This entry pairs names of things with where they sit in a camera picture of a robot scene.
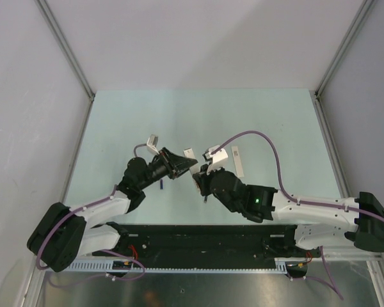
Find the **white remote control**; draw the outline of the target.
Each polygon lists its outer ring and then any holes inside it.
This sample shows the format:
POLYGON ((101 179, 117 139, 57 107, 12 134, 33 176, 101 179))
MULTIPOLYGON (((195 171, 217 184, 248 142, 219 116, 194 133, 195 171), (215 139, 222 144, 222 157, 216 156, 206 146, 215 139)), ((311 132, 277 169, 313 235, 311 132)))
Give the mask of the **white remote control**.
POLYGON ((198 166, 198 161, 195 157, 195 154, 193 152, 193 149, 192 148, 187 148, 187 149, 184 149, 184 156, 187 157, 188 159, 193 159, 195 160, 195 164, 193 166, 191 166, 189 168, 189 171, 190 173, 193 175, 195 173, 198 173, 199 172, 199 166, 198 166))

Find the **white battery cover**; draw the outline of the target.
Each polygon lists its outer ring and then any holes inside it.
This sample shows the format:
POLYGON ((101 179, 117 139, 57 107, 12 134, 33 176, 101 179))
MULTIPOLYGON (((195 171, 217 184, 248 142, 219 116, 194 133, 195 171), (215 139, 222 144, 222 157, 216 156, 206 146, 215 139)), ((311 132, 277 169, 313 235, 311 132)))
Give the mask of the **white battery cover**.
POLYGON ((243 178, 244 177, 244 170, 243 170, 243 165, 241 162, 241 156, 239 153, 239 148, 237 146, 232 146, 232 155, 233 155, 233 160, 234 160, 234 165, 236 169, 236 175, 238 178, 243 178))

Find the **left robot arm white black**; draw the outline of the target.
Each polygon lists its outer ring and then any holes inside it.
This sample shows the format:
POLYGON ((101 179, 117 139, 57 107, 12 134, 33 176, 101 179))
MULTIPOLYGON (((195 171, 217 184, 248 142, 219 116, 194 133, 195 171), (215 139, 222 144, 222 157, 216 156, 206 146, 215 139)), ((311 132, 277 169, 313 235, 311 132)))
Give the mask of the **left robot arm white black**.
POLYGON ((77 257, 104 249, 116 256, 124 254, 129 241, 111 218, 137 209, 145 199, 145 188, 164 177, 179 178, 196 164, 194 158, 162 148, 150 162, 141 157, 129 160, 108 196, 78 207, 52 204, 27 241, 36 268, 61 272, 77 257))

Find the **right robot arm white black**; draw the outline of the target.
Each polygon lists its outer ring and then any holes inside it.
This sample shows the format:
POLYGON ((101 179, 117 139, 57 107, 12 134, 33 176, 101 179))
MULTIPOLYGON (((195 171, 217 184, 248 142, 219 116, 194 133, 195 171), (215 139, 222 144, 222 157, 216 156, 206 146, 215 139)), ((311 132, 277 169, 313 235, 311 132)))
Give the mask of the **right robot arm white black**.
POLYGON ((282 241, 289 256, 347 240, 363 251, 384 253, 384 207, 372 193, 360 192, 356 198, 303 199, 274 187, 244 184, 224 168, 207 168, 202 166, 192 176, 203 197, 212 195, 230 212, 255 223, 274 221, 296 227, 282 241))

